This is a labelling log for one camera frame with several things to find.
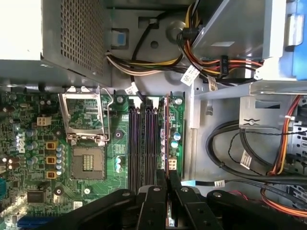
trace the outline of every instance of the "wire bundle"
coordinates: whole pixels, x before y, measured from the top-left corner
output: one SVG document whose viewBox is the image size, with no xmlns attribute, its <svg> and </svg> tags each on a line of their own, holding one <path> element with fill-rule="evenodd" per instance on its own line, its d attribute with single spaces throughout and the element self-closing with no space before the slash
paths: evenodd
<svg viewBox="0 0 307 230">
<path fill-rule="evenodd" d="M 200 25 L 201 21 L 198 17 L 197 13 L 197 5 L 190 5 L 185 18 L 185 24 L 187 28 L 196 28 L 198 25 Z M 166 11 L 164 13 L 159 14 L 156 19 L 162 20 L 166 18 L 168 15 L 176 13 L 178 11 Z M 192 53 L 191 46 L 192 46 L 192 40 L 187 40 L 183 42 L 183 40 L 177 40 L 179 47 L 181 47 L 182 55 L 180 55 L 178 58 L 175 58 L 173 60 L 169 61 L 163 61 L 163 62 L 149 62 L 149 61 L 143 61 L 143 60 L 137 60 L 137 54 L 144 43 L 146 37 L 148 36 L 149 32 L 153 28 L 154 24 L 149 24 L 148 27 L 145 29 L 144 33 L 142 34 L 139 42 L 137 43 L 135 50 L 133 52 L 131 60 L 128 59 L 121 59 L 118 57 L 113 56 L 111 53 L 107 53 L 107 59 L 108 61 L 117 69 L 120 71 L 129 74 L 131 82 L 135 82 L 134 76 L 148 76 L 151 74 L 160 73 L 162 71 L 174 71 L 177 73 L 185 73 L 188 69 L 185 65 L 180 65 L 180 62 L 182 58 L 185 56 L 189 62 L 196 67 L 200 71 L 200 75 L 202 76 L 202 79 L 204 83 L 208 83 L 207 81 L 207 74 L 211 74 L 214 77 L 219 76 L 219 68 L 220 68 L 220 61 L 219 60 L 213 60 L 213 61 L 199 61 Z M 246 68 L 254 71 L 256 68 L 262 66 L 258 62 L 253 61 L 246 61 L 246 60 L 230 60 L 229 61 L 229 69 L 230 71 L 233 71 L 237 68 Z M 246 83 L 248 81 L 253 81 L 252 79 L 216 79 L 217 83 L 223 84 L 226 86 L 233 86 L 237 84 Z M 137 92 L 137 95 L 144 101 L 145 97 L 140 93 Z"/>
<path fill-rule="evenodd" d="M 257 185 L 258 187 L 261 188 L 260 193 L 262 196 L 262 201 L 267 204 L 268 206 L 281 211 L 283 213 L 292 215 L 292 216 L 297 216 L 297 217 L 303 217 L 303 218 L 307 218 L 307 210 L 300 210 L 300 209 L 296 209 L 296 208 L 292 208 L 292 207 L 287 207 L 281 204 L 278 204 L 272 200 L 270 200 L 266 195 L 265 195 L 265 191 L 268 190 L 268 188 L 270 188 L 269 191 L 273 192 L 271 190 L 271 187 L 267 184 L 286 184 L 286 185 L 301 185 L 301 186 L 306 186 L 307 185 L 307 178 L 301 175 L 293 175 L 293 174 L 284 174 L 284 165 L 285 165 L 285 156 L 286 156 L 286 150 L 287 150 L 287 142 L 288 142 L 288 135 L 292 135 L 292 134 L 302 134 L 303 132 L 288 132 L 289 130 L 289 124 L 291 121 L 291 116 L 293 115 L 293 112 L 295 110 L 295 108 L 297 107 L 298 103 L 300 100 L 300 96 L 295 97 L 294 101 L 292 102 L 289 111 L 287 112 L 287 115 L 285 116 L 285 120 L 284 120 L 284 125 L 283 125 L 283 132 L 281 134 L 268 134 L 268 133 L 259 133 L 259 132 L 254 132 L 254 131 L 244 131 L 245 133 L 256 133 L 256 134 L 263 134 L 263 135 L 281 135 L 281 144 L 280 144 L 280 148 L 278 151 L 278 154 L 276 156 L 275 162 L 273 164 L 272 169 L 267 173 L 266 176 L 259 176 L 259 175 L 250 175 L 250 174 L 246 174 L 246 173 L 242 173 L 242 172 L 238 172 L 236 170 L 233 170 L 229 167 L 227 167 L 225 165 L 225 163 L 219 161 L 219 159 L 216 157 L 214 151 L 213 151 L 213 139 L 215 136 L 224 133 L 224 132 L 230 132 L 230 131 L 234 131 L 236 129 L 238 129 L 238 121 L 233 121 L 233 122 L 227 122 L 224 123 L 220 126 L 218 126 L 213 133 L 209 136 L 207 143 L 206 143 L 206 148 L 207 148 L 207 153 L 210 157 L 210 159 L 217 164 L 220 168 L 224 169 L 225 171 L 234 174 L 236 176 L 240 176 L 240 177 L 244 177 L 246 179 L 250 179 L 253 181 L 248 181 L 246 182 L 246 184 L 250 184 L 253 186 L 256 186 L 254 183 L 255 181 L 259 181 L 259 182 L 263 182 L 266 184 L 261 184 Z M 290 200 L 296 204 L 300 204 L 302 205 L 304 208 L 307 209 L 306 204 L 303 204 L 302 200 L 298 199 L 295 197 L 295 200 L 293 200 L 293 196 L 292 198 L 290 198 Z"/>
<path fill-rule="evenodd" d="M 290 109 L 287 113 L 287 116 L 285 117 L 285 121 L 283 124 L 283 132 L 288 132 L 291 120 L 290 117 L 293 115 L 293 111 L 297 107 L 300 98 L 301 98 L 300 96 L 296 96 L 294 101 L 292 102 Z M 282 136 L 279 154 L 276 158 L 273 169 L 270 172 L 268 172 L 268 175 L 276 175 L 276 174 L 281 174 L 283 172 L 285 158 L 286 158 L 286 151 L 287 151 L 287 143 L 288 143 L 288 136 Z M 268 199 L 268 197 L 265 195 L 265 189 L 261 189 L 260 192 L 262 195 L 263 202 L 266 203 L 268 206 L 292 216 L 307 218 L 307 210 L 300 210 L 277 204 L 274 201 Z"/>
</svg>

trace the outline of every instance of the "power supply vent grille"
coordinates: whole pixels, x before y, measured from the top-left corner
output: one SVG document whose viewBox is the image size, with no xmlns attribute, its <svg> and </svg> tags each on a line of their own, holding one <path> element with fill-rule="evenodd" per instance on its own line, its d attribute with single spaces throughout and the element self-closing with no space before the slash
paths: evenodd
<svg viewBox="0 0 307 230">
<path fill-rule="evenodd" d="M 62 0 L 61 54 L 102 76 L 103 8 L 99 0 Z"/>
</svg>

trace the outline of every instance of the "blue plastic latch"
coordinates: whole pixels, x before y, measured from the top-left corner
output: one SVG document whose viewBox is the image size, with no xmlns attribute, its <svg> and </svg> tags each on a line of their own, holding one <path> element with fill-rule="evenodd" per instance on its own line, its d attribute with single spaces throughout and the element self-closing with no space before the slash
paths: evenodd
<svg viewBox="0 0 307 230">
<path fill-rule="evenodd" d="M 307 80 L 307 0 L 297 0 L 297 14 L 304 15 L 303 42 L 295 46 L 293 53 L 293 76 L 298 81 Z"/>
</svg>

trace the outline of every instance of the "barcode label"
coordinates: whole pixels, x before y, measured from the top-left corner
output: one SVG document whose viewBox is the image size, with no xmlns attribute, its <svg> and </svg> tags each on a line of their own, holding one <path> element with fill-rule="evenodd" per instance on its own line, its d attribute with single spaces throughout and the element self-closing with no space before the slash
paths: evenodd
<svg viewBox="0 0 307 230">
<path fill-rule="evenodd" d="M 225 181 L 214 181 L 214 187 L 219 187 L 219 188 L 223 188 L 225 187 Z"/>
<path fill-rule="evenodd" d="M 251 156 L 246 151 L 244 151 L 240 161 L 240 165 L 249 170 L 250 163 L 251 163 Z"/>
<path fill-rule="evenodd" d="M 82 201 L 74 201 L 73 202 L 73 210 L 76 210 L 77 208 L 82 207 L 82 206 L 83 206 Z"/>
<path fill-rule="evenodd" d="M 200 72 L 194 66 L 191 65 L 188 70 L 183 74 L 181 82 L 186 84 L 187 86 L 191 86 L 199 73 Z"/>
<path fill-rule="evenodd" d="M 209 83 L 209 91 L 216 91 L 217 90 L 217 84 L 214 77 L 207 77 L 208 83 Z"/>
</svg>

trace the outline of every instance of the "dimm slot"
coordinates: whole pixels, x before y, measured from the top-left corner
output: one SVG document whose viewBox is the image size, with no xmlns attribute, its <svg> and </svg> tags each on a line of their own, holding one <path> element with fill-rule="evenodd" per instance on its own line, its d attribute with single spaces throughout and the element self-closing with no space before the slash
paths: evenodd
<svg viewBox="0 0 307 230">
<path fill-rule="evenodd" d="M 131 107 L 129 109 L 129 147 L 128 147 L 128 189 L 137 194 L 141 187 L 141 128 L 142 118 L 139 109 Z"/>
<path fill-rule="evenodd" d="M 145 112 L 144 185 L 154 184 L 159 146 L 158 114 L 152 106 Z"/>
</svg>

